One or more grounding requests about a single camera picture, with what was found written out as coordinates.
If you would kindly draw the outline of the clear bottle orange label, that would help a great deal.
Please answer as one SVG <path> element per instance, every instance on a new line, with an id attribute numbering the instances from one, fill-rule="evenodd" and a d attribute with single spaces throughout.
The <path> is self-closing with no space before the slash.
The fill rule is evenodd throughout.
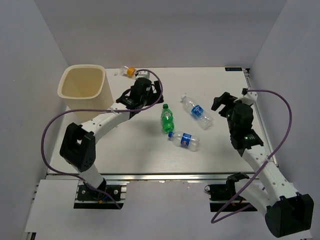
<path id="1" fill-rule="evenodd" d="M 134 67 L 121 66 L 119 68 L 119 72 L 122 76 L 128 78 L 135 78 L 137 75 L 137 70 Z"/>

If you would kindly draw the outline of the green plastic bottle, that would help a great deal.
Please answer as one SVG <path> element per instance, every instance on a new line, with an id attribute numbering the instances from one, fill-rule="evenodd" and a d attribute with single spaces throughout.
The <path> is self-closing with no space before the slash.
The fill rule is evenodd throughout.
<path id="1" fill-rule="evenodd" d="M 173 112 L 169 109 L 168 104 L 162 105 L 161 125 L 165 133 L 172 132 L 175 128 Z"/>

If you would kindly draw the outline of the clear bottle white cap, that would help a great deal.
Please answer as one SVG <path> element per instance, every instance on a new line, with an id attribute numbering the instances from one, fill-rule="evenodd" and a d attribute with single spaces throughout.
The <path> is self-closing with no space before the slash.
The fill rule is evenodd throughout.
<path id="1" fill-rule="evenodd" d="M 207 130 L 212 126 L 212 116 L 206 112 L 193 98 L 183 95 L 180 99 L 184 110 L 196 119 L 202 129 Z"/>

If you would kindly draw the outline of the clear bottle blue cap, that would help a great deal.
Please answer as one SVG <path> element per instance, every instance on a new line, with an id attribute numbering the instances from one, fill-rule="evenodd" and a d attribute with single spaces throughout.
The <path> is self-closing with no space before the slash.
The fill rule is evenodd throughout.
<path id="1" fill-rule="evenodd" d="M 177 147 L 188 149 L 192 152 L 196 152 L 200 145 L 200 138 L 191 135 L 188 133 L 184 133 L 181 131 L 169 131 L 168 139 Z"/>

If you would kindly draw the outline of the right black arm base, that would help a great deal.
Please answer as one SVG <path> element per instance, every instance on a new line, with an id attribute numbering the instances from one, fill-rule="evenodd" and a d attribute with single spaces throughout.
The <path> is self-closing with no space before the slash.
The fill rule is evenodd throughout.
<path id="1" fill-rule="evenodd" d="M 204 192 L 209 195 L 210 211 L 217 212 L 229 199 L 236 194 L 235 183 L 239 180 L 249 179 L 245 173 L 239 172 L 227 177 L 224 184 L 208 184 L 204 187 Z M 223 212 L 235 212 L 244 208 L 244 212 L 256 212 L 257 210 L 251 206 L 245 198 L 238 196 L 228 205 Z"/>

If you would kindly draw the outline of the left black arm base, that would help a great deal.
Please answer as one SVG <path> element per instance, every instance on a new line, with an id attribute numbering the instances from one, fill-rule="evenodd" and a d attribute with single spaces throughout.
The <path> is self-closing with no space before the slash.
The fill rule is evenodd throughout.
<path id="1" fill-rule="evenodd" d="M 105 186 L 113 200 L 104 193 L 89 189 L 83 182 L 80 182 L 76 189 L 73 208 L 86 210 L 120 210 L 126 199 L 127 183 L 125 181 L 108 181 Z"/>

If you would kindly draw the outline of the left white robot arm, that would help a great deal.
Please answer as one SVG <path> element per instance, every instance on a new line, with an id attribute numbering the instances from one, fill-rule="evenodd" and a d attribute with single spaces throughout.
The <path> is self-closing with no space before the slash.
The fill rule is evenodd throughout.
<path id="1" fill-rule="evenodd" d="M 98 141 L 144 109 L 162 102 L 162 82 L 139 77 L 110 108 L 86 122 L 67 126 L 59 154 L 77 171 L 94 199 L 99 200 L 106 193 L 106 180 L 95 166 Z"/>

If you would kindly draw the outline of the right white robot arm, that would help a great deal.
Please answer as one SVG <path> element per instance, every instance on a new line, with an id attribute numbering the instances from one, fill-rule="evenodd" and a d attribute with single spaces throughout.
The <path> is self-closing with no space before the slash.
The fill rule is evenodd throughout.
<path id="1" fill-rule="evenodd" d="M 253 130 L 253 104 L 258 94 L 244 88 L 242 97 L 228 92 L 215 97 L 211 109 L 226 118 L 230 141 L 255 174 L 230 175 L 226 180 L 226 195 L 230 200 L 224 210 L 239 197 L 244 198 L 264 217 L 267 228 L 276 238 L 309 230 L 312 225 L 314 201 L 309 194 L 301 194 L 270 161 L 263 140 Z"/>

